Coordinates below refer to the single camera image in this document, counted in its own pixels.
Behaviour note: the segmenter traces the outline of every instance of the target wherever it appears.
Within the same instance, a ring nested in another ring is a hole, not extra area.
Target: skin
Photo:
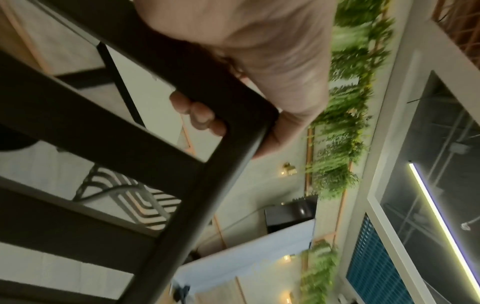
[[[232,59],[280,117],[255,157],[298,136],[328,102],[330,42],[337,0],[134,0],[154,30]],[[181,92],[170,96],[199,130],[223,136],[225,124]]]

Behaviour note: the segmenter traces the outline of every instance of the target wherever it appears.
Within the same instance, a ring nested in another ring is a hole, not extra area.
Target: orange grid
[[[480,68],[480,0],[438,0],[432,18]]]

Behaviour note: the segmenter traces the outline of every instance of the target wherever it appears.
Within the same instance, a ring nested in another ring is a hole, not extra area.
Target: green foliage
[[[330,90],[327,108],[311,124],[322,148],[306,168],[320,199],[340,197],[359,178],[350,172],[367,150],[363,132],[369,126],[368,100],[374,73],[390,55],[384,47],[393,35],[393,19],[381,19],[388,0],[343,0],[333,31],[330,80],[358,78],[358,84]],[[369,42],[375,41],[375,48]]]
[[[325,304],[338,264],[338,253],[326,241],[306,252],[310,268],[302,275],[301,304]]]

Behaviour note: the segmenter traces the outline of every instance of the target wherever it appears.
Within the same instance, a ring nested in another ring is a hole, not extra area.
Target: glowing light
[[[477,279],[475,278],[472,270],[470,269],[469,265],[467,264],[467,261],[465,260],[464,255],[460,251],[460,248],[457,245],[457,242],[455,241],[454,237],[452,236],[452,233],[450,232],[449,228],[447,227],[447,224],[445,223],[444,218],[440,214],[439,209],[435,205],[435,202],[432,199],[432,196],[430,195],[429,191],[427,190],[427,187],[425,186],[424,182],[422,181],[422,178],[420,177],[420,174],[417,171],[417,168],[415,168],[415,165],[412,164],[412,163],[410,163],[408,166],[410,167],[410,170],[412,171],[412,173],[415,177],[415,180],[417,181],[418,185],[420,186],[420,189],[421,189],[423,195],[425,196],[425,198],[428,202],[428,205],[432,209],[433,214],[435,215],[435,218],[437,219],[438,223],[440,224],[440,227],[441,227],[443,233],[445,234],[450,246],[452,247],[452,249],[455,253],[455,256],[457,257],[457,259],[460,262],[460,265],[462,266],[463,270],[465,271],[466,276],[467,276],[468,280],[470,281],[470,284],[474,288],[477,296],[480,298],[479,283],[477,282]]]

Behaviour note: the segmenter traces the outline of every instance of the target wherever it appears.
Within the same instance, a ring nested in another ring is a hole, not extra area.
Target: wall sconce
[[[281,170],[281,175],[282,176],[292,176],[297,174],[297,169],[295,166],[290,165],[290,163],[285,163],[283,164],[282,170]]]

